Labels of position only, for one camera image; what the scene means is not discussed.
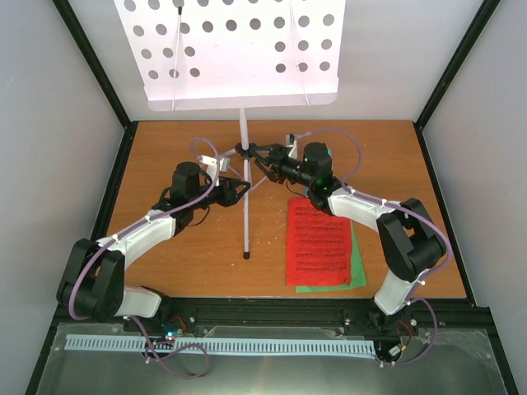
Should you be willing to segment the red sheet music page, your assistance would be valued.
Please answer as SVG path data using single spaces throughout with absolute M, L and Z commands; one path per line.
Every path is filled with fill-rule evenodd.
M 286 284 L 340 286 L 352 279 L 349 219 L 315 209 L 306 197 L 287 204 Z

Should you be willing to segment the white music stand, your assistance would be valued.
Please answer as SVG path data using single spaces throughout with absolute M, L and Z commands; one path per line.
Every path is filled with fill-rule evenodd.
M 156 112 L 316 106 L 338 95 L 343 1 L 117 1 Z

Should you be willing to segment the green sheet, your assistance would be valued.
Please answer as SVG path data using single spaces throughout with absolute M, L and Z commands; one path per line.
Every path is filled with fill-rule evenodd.
M 352 256 L 351 256 L 351 281 L 347 284 L 338 286 L 296 286 L 296 293 L 330 292 L 341 290 L 354 290 L 367 285 L 366 274 L 362 266 L 361 253 L 357 242 L 357 235 L 354 225 L 352 231 Z

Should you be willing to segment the blue metronome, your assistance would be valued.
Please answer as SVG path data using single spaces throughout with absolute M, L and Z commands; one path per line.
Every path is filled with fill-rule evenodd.
M 329 147 L 327 147 L 327 153 L 328 153 L 328 156 L 331 158 L 332 165 L 333 165 L 333 152 Z

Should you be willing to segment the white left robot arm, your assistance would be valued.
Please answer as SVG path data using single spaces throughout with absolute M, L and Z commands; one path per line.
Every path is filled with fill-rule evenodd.
M 190 225 L 197 210 L 230 207 L 250 190 L 241 179 L 208 174 L 193 162 L 177 165 L 171 185 L 151 210 L 125 229 L 98 239 L 80 239 L 72 247 L 57 300 L 75 320 L 106 323 L 136 316 L 153 331 L 170 325 L 171 311 L 160 292 L 124 284 L 125 272 L 143 254 Z

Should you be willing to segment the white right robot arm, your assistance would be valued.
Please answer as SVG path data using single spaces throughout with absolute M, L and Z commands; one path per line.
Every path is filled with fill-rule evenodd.
M 377 232 L 388 267 L 385 280 L 374 296 L 380 323 L 411 304 L 418 286 L 440 265 L 453 257 L 450 241 L 432 222 L 423 204 L 385 200 L 360 192 L 333 174 L 333 158 L 320 142 L 305 146 L 300 159 L 280 144 L 250 144 L 249 154 L 270 181 L 300 184 L 311 205 L 328 215 L 347 218 Z

